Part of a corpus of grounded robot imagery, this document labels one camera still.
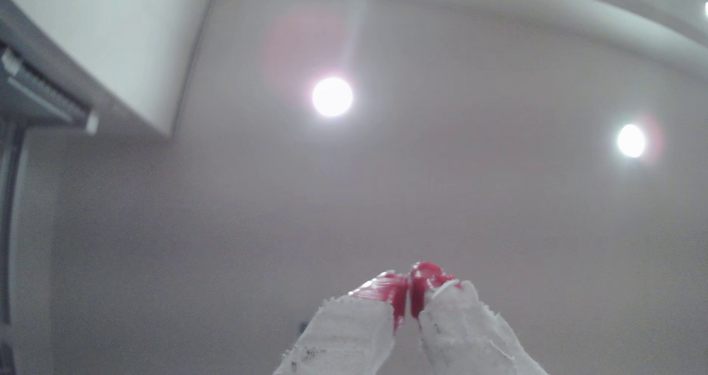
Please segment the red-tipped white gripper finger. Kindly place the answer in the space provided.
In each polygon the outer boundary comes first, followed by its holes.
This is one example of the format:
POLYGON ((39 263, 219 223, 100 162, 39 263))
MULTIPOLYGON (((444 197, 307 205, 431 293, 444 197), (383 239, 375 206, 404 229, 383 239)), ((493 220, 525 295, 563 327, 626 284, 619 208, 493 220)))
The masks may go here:
POLYGON ((385 271, 323 302, 274 374, 376 374, 406 315, 409 278, 385 271))
POLYGON ((436 264, 413 265, 411 312, 432 374, 546 374, 473 283, 436 264))

